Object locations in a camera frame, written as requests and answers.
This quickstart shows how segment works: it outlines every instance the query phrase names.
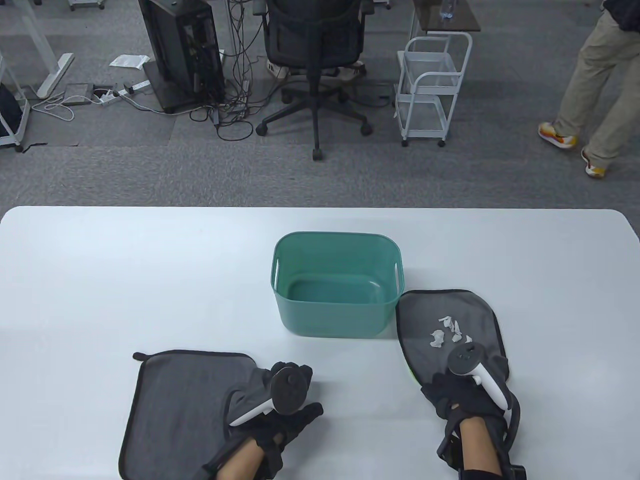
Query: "mesh cloth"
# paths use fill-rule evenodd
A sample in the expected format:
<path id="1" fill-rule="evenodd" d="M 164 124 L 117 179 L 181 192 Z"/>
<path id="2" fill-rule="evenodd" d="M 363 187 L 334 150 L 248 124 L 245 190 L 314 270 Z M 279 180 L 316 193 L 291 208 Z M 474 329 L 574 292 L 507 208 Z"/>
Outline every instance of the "mesh cloth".
<path id="1" fill-rule="evenodd" d="M 438 320 L 450 316 L 458 321 L 462 339 L 454 343 L 453 333 Z M 464 342 L 466 335 L 485 346 L 489 357 L 506 357 L 498 320 L 493 310 L 478 295 L 468 290 L 412 290 L 404 293 L 396 306 L 398 339 L 404 358 L 415 379 L 431 382 L 434 373 L 447 371 L 451 350 Z M 445 332 L 440 348 L 430 345 L 435 330 Z M 506 362 L 500 362 L 508 378 Z"/>

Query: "sneaker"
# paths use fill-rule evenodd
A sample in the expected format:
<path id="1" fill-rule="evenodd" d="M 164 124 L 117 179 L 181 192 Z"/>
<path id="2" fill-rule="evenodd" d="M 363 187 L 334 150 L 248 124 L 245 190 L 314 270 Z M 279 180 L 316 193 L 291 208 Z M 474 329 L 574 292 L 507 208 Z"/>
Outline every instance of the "sneaker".
<path id="1" fill-rule="evenodd" d="M 571 135 L 568 137 L 562 137 L 556 133 L 556 129 L 549 122 L 542 122 L 538 125 L 538 135 L 542 140 L 546 140 L 551 145 L 568 150 L 578 144 L 578 137 Z"/>
<path id="2" fill-rule="evenodd" d="M 603 179 L 604 178 L 605 173 L 607 173 L 607 169 L 606 168 L 599 168 L 597 166 L 591 165 L 591 161 L 589 161 L 589 157 L 587 156 L 586 152 L 584 151 L 584 148 L 580 151 L 580 156 L 582 157 L 582 159 L 587 164 L 587 166 L 584 169 L 584 171 L 587 172 L 587 175 L 589 175 L 592 179 Z"/>

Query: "hand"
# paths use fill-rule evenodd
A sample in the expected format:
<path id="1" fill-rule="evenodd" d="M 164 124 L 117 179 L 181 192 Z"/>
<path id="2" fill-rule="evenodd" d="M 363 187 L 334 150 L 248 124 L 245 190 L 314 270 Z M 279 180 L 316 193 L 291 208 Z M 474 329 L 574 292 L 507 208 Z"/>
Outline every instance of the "hand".
<path id="1" fill-rule="evenodd" d="M 449 418 L 454 405 L 469 416 L 502 418 L 504 415 L 484 388 L 476 385 L 470 376 L 436 373 L 431 383 L 422 386 L 422 393 L 441 419 Z"/>
<path id="2" fill-rule="evenodd" d="M 278 362 L 271 368 L 275 375 L 284 367 L 296 364 Z M 313 370 L 308 365 L 300 367 L 307 385 L 311 384 Z M 265 461 L 257 472 L 257 478 L 271 479 L 282 468 L 281 453 L 311 422 L 324 413 L 320 403 L 311 403 L 291 415 L 282 415 L 272 410 L 267 415 L 258 415 L 248 422 L 236 427 L 235 432 L 242 432 L 255 439 L 256 444 L 264 451 Z"/>
<path id="3" fill-rule="evenodd" d="M 275 375 L 284 367 L 297 367 L 293 363 L 278 362 L 271 368 L 271 375 Z M 307 385 L 311 384 L 311 377 L 314 372 L 308 365 L 301 365 L 300 371 L 304 375 Z M 292 415 L 281 415 L 276 411 L 271 411 L 267 415 L 258 415 L 249 420 L 238 429 L 249 432 L 256 440 L 274 440 L 280 447 L 280 451 L 294 440 L 307 425 L 324 413 L 320 403 L 312 403 L 298 410 Z"/>

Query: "white table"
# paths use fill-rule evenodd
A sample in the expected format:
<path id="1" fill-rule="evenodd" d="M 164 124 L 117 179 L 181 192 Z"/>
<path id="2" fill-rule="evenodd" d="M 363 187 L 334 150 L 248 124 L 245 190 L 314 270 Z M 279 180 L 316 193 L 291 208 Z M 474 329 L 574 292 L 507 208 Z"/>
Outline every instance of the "white table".
<path id="1" fill-rule="evenodd" d="M 407 289 L 496 311 L 531 479 L 637 480 L 640 244 L 614 211 L 19 207 L 0 223 L 0 478 L 115 480 L 137 350 L 308 363 L 325 415 L 280 479 L 454 479 L 389 330 L 307 339 L 269 286 L 293 230 L 376 232 Z"/>

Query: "black jacket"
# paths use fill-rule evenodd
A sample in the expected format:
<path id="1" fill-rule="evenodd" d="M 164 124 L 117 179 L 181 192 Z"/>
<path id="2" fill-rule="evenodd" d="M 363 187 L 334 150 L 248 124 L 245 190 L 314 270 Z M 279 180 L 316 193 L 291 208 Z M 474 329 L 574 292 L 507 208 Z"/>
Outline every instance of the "black jacket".
<path id="1" fill-rule="evenodd" d="M 640 0 L 606 0 L 604 8 L 621 30 L 640 32 Z"/>

